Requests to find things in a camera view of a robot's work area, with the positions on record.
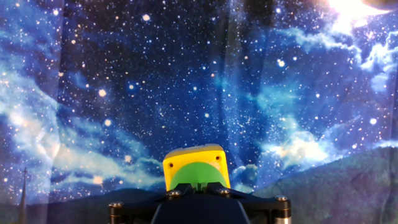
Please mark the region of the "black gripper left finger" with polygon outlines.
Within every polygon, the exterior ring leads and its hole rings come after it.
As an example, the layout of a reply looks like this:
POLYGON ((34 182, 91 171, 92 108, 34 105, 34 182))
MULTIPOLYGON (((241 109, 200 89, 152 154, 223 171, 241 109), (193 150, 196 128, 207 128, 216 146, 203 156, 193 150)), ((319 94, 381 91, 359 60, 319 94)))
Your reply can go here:
POLYGON ((134 223, 138 216, 154 215, 158 206, 172 199, 192 195, 197 188, 192 184, 178 184, 174 189, 168 190, 138 203, 111 202, 108 205, 108 224, 134 223))

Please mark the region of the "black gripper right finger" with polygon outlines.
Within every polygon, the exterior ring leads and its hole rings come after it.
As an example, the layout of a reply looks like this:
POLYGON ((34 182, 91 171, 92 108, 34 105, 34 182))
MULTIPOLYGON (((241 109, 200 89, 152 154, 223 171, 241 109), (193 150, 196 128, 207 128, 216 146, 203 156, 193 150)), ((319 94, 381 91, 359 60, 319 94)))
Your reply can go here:
POLYGON ((229 189, 221 183, 199 184, 200 215, 209 223, 269 223, 291 224, 291 201, 285 195, 261 198, 229 189))

